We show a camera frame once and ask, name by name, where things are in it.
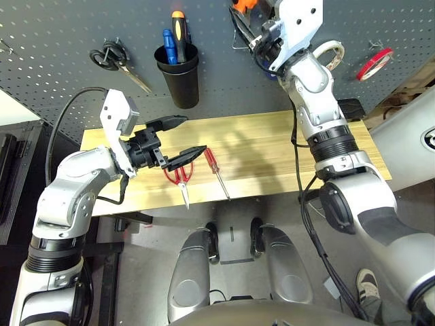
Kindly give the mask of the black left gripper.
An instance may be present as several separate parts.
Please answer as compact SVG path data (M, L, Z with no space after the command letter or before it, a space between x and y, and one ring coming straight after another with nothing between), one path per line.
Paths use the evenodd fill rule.
M125 142L132 166L135 169L159 166L161 169L173 171L197 159L206 150L206 145L183 150L170 159L160 151L161 142L157 132L176 128L186 121L186 116L168 115L146 122L145 129L136 131L134 137Z

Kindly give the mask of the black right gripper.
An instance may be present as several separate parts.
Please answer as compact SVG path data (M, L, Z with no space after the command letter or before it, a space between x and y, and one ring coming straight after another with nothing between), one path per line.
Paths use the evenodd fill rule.
M256 20L261 27L261 34L254 40L254 60L257 65L267 62L269 65L282 65L284 59L281 51L283 32L282 20L271 20L274 17L273 0L257 0L254 6Z

